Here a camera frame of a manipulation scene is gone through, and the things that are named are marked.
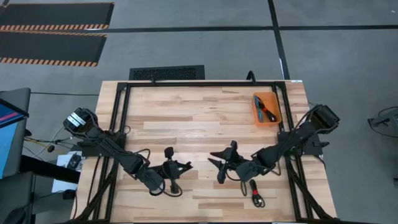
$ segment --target orange tray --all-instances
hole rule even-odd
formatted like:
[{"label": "orange tray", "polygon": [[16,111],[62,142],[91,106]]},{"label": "orange tray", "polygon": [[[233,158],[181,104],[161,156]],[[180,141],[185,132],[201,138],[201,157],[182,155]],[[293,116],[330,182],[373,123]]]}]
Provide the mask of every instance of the orange tray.
[{"label": "orange tray", "polygon": [[[260,122],[258,115],[257,115],[257,108],[256,108],[256,103],[254,102],[254,96],[257,96],[262,100],[266,108],[272,112],[276,116],[276,122],[270,122],[268,117],[264,114],[262,111],[262,117],[264,122]],[[278,106],[278,101],[276,98],[276,94],[274,92],[256,92],[253,93],[253,97],[251,100],[252,107],[253,107],[253,115],[254,115],[254,123],[256,126],[273,126],[273,125],[278,125],[281,121],[282,118],[280,116],[280,110]]]}]

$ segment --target butcher block tabletop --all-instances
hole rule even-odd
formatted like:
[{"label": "butcher block tabletop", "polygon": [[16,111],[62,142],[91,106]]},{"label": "butcher block tabletop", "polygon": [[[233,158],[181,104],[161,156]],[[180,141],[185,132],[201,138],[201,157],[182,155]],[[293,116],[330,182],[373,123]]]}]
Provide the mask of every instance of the butcher block tabletop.
[{"label": "butcher block tabletop", "polygon": [[[105,130],[111,121],[118,82],[103,82],[99,94],[96,114],[100,127]],[[282,82],[286,82],[296,123],[309,110],[304,85],[297,81]],[[175,151],[173,159],[181,163],[191,161],[193,169],[177,180],[183,195],[172,198],[164,194],[157,197],[149,195],[143,183],[134,180],[119,166],[111,222],[295,221],[283,158],[280,160],[282,175],[268,173],[254,178],[258,192],[265,200],[264,208],[256,208],[252,203],[249,184],[246,197],[241,193],[239,182],[226,179],[224,184],[219,184],[216,178],[218,169],[207,160],[211,157],[210,152],[224,150],[232,140],[238,143],[238,152],[246,159],[263,147],[277,144],[278,126],[257,127],[254,124],[252,95],[262,91],[272,90],[267,86],[133,87],[126,118],[131,131],[127,134],[125,149],[150,149],[150,163],[157,166],[166,160],[164,149],[172,146]],[[116,127],[119,127],[121,119],[124,92]],[[282,117],[286,121],[280,92],[279,100]],[[84,162],[77,191],[77,215],[86,207],[96,160],[96,157],[89,157]],[[313,156],[302,156],[302,161],[309,191],[325,211],[335,217],[323,164]],[[101,163],[102,160],[91,198],[98,188]],[[235,172],[229,174],[238,178]],[[303,197],[298,188],[297,193],[304,217]],[[106,192],[99,218],[104,217],[107,197]]]}]

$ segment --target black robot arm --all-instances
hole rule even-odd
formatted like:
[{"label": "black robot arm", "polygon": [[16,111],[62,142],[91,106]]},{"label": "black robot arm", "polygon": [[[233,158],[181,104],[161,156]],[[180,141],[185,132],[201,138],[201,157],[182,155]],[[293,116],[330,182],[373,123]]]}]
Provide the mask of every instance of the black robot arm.
[{"label": "black robot arm", "polygon": [[240,156],[237,152],[237,143],[232,141],[231,147],[224,151],[210,153],[212,156],[224,159],[225,163],[210,158],[209,161],[220,170],[217,176],[219,183],[224,182],[227,170],[235,170],[239,179],[246,182],[259,174],[266,175],[287,151],[301,148],[314,134],[330,133],[337,128],[339,120],[328,106],[316,105],[298,122],[287,140],[258,150],[251,156],[251,160]]},{"label": "black robot arm", "polygon": [[164,192],[165,179],[170,179],[173,183],[181,174],[192,168],[190,162],[181,164],[172,160],[174,153],[172,147],[165,150],[168,160],[163,165],[149,167],[150,162],[143,155],[126,151],[116,144],[115,141],[121,133],[103,131],[98,126],[97,116],[88,109],[76,109],[65,119],[63,125],[74,137],[84,140],[85,146],[98,149],[102,156],[115,158],[124,171],[132,178],[144,183],[152,195],[160,195]]}]

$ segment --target black floor mat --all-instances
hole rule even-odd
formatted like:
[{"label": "black floor mat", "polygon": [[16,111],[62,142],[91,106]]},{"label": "black floor mat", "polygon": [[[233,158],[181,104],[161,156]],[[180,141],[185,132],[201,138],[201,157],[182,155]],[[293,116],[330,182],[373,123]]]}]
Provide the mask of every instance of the black floor mat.
[{"label": "black floor mat", "polygon": [[105,41],[104,34],[0,31],[0,62],[95,67]]},{"label": "black floor mat", "polygon": [[0,14],[0,30],[106,29],[113,2],[8,4]]},{"label": "black floor mat", "polygon": [[130,80],[204,80],[204,65],[130,68]]}]

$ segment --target black cable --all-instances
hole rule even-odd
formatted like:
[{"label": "black cable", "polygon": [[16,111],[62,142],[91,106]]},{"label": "black cable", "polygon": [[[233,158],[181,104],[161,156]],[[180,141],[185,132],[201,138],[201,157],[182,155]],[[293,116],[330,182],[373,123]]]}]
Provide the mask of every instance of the black cable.
[{"label": "black cable", "polygon": [[101,159],[101,156],[98,156],[97,162],[95,163],[95,166],[94,166],[93,178],[91,179],[90,191],[88,192],[87,206],[90,202],[91,192],[93,191],[93,186],[94,186],[95,174],[97,173],[97,168],[98,168],[98,164],[100,163],[100,159]]},{"label": "black cable", "polygon": [[163,191],[163,193],[164,194],[166,194],[167,196],[169,196],[169,197],[179,197],[179,196],[181,196],[182,195],[182,188],[178,185],[178,183],[176,183],[176,181],[175,180],[171,180],[172,181],[172,184],[174,183],[177,187],[178,187],[178,190],[180,191],[180,193],[179,194],[177,194],[177,195],[174,195],[174,194],[169,194],[169,193],[167,193],[165,190]]},{"label": "black cable", "polygon": [[398,138],[398,136],[393,136],[393,135],[390,135],[390,134],[384,134],[384,133],[381,133],[381,132],[379,132],[379,131],[376,131],[376,130],[372,127],[372,125],[371,125],[370,122],[369,122],[369,127],[372,129],[372,131],[374,131],[375,133],[381,134],[382,136],[387,136],[387,137],[391,137],[391,138]]},{"label": "black cable", "polygon": [[76,144],[74,144],[74,143],[70,143],[70,142],[57,142],[57,143],[55,143],[55,144],[59,144],[59,143],[62,143],[62,144],[69,144],[69,145],[72,145],[72,146],[78,146],[78,145],[76,145]]},{"label": "black cable", "polygon": [[[390,110],[390,109],[394,109],[394,108],[398,108],[398,106],[391,106],[391,107],[389,107],[389,108],[384,108],[383,110],[380,110],[379,112],[378,112],[378,117],[380,118],[380,114],[382,113],[382,112],[385,112],[385,111],[387,111],[387,110]],[[378,134],[381,134],[382,136],[387,136],[387,137],[390,137],[390,138],[398,138],[398,136],[393,136],[393,135],[390,135],[390,134],[384,134],[384,133],[381,133],[381,132],[379,132],[379,131],[376,131],[373,127],[372,127],[372,124],[371,124],[371,121],[372,121],[372,119],[368,119],[368,123],[369,123],[369,127],[372,129],[372,131],[374,131],[375,133],[378,133]]]},{"label": "black cable", "polygon": [[167,176],[167,178],[170,179],[170,181],[172,182],[172,184],[175,184],[175,185],[178,187],[178,190],[180,191],[180,193],[177,194],[177,195],[169,194],[169,193],[167,193],[167,192],[165,191],[165,190],[166,190],[166,186],[164,186],[163,193],[166,194],[167,196],[170,196],[170,197],[179,197],[179,196],[181,196],[182,193],[183,193],[183,192],[182,192],[182,188],[178,185],[178,183],[176,183],[175,180],[172,180],[172,179],[169,177],[169,175],[167,175],[166,171],[164,171],[164,167],[163,167],[163,166],[162,166],[162,170],[163,170],[163,173]]},{"label": "black cable", "polygon": [[398,108],[398,106],[391,106],[391,107],[389,107],[389,108],[385,108],[385,109],[383,109],[383,110],[380,110],[379,113],[378,113],[379,117],[380,117],[380,114],[381,114],[382,112],[385,112],[386,110],[393,109],[393,108]]},{"label": "black cable", "polygon": [[312,105],[312,106],[318,105],[318,103],[311,103],[311,102],[309,102],[309,101],[308,101],[308,104],[310,104],[310,105]]},{"label": "black cable", "polygon": [[140,153],[140,152],[144,152],[144,151],[147,151],[147,152],[148,152],[147,160],[149,160],[150,149],[141,149],[140,151],[137,151],[137,152],[135,152],[135,153]]},{"label": "black cable", "polygon": [[30,94],[63,95],[63,96],[99,96],[99,94],[42,93],[42,92],[31,92]]},{"label": "black cable", "polygon": [[279,171],[279,173],[277,173],[276,171],[274,171],[274,170],[270,170],[272,173],[274,173],[275,175],[282,175],[282,171],[281,171],[281,169],[280,169],[280,164],[279,164],[279,161],[278,161],[278,171]]},{"label": "black cable", "polygon": [[243,196],[246,196],[248,194],[248,188],[246,187],[246,183],[243,181],[241,181],[241,191]]},{"label": "black cable", "polygon": [[128,125],[125,125],[124,127],[128,127],[128,128],[129,128],[129,132],[128,132],[128,133],[124,133],[124,135],[127,135],[127,134],[129,134],[129,133],[130,133],[130,131],[131,131],[131,127],[130,127],[130,126],[128,126]]},{"label": "black cable", "polygon": [[158,195],[161,195],[162,193],[164,193],[164,190],[166,189],[166,181],[165,181],[164,179],[163,179],[162,185],[163,185],[163,188],[162,188],[162,189],[159,188],[160,192],[158,192],[158,193],[153,193],[153,192],[151,192],[151,191],[149,190],[149,194],[152,195],[152,196],[158,196]]},{"label": "black cable", "polygon": [[48,194],[48,195],[44,195],[44,196],[42,196],[42,197],[39,197],[39,198],[35,199],[35,201],[38,201],[38,200],[40,200],[40,199],[42,199],[42,198],[49,197],[49,196],[51,196],[51,195],[55,195],[55,194],[58,194],[58,193],[61,193],[61,192],[64,192],[64,191],[63,191],[63,190],[59,190],[59,191],[57,191],[57,192],[54,192],[54,193],[51,193],[51,194]]},{"label": "black cable", "polygon": [[2,2],[2,6],[7,6],[8,5],[8,2],[9,2],[10,0],[4,0],[3,2]]},{"label": "black cable", "polygon": [[74,220],[76,218],[76,213],[77,213],[77,191],[76,191],[76,194],[75,194],[75,214],[73,214],[72,220]]},{"label": "black cable", "polygon": [[228,170],[225,172],[225,174],[226,174],[226,176],[227,176],[230,180],[233,180],[233,181],[241,181],[241,179],[234,179],[234,178],[230,177],[229,174],[228,174]]},{"label": "black cable", "polygon": [[56,140],[48,141],[48,140],[43,140],[43,139],[34,139],[34,138],[31,138],[31,137],[27,137],[27,136],[25,136],[25,138],[33,140],[33,141],[37,141],[37,142],[46,142],[46,143],[55,143],[55,144],[58,143],[58,142],[64,142],[64,141],[70,139],[70,137],[67,137],[67,138],[64,138],[64,139],[56,139]]},{"label": "black cable", "polygon": [[[301,148],[301,153],[298,155],[299,158],[301,158],[304,155],[304,148]],[[291,161],[296,161],[295,159],[292,158],[293,155],[290,155],[290,160]]]},{"label": "black cable", "polygon": [[321,159],[319,156],[317,156],[317,155],[313,155],[313,156],[315,156],[315,158],[317,158],[319,161],[321,161],[321,163],[323,163],[323,166],[325,167],[325,169],[326,169],[326,164],[325,164],[325,161],[323,161],[323,159]]},{"label": "black cable", "polygon": [[30,153],[33,154],[33,156],[39,158],[41,161],[44,161],[42,158],[40,158],[40,156],[36,156],[36,154],[34,154],[28,147],[23,146],[23,148],[27,149]]}]

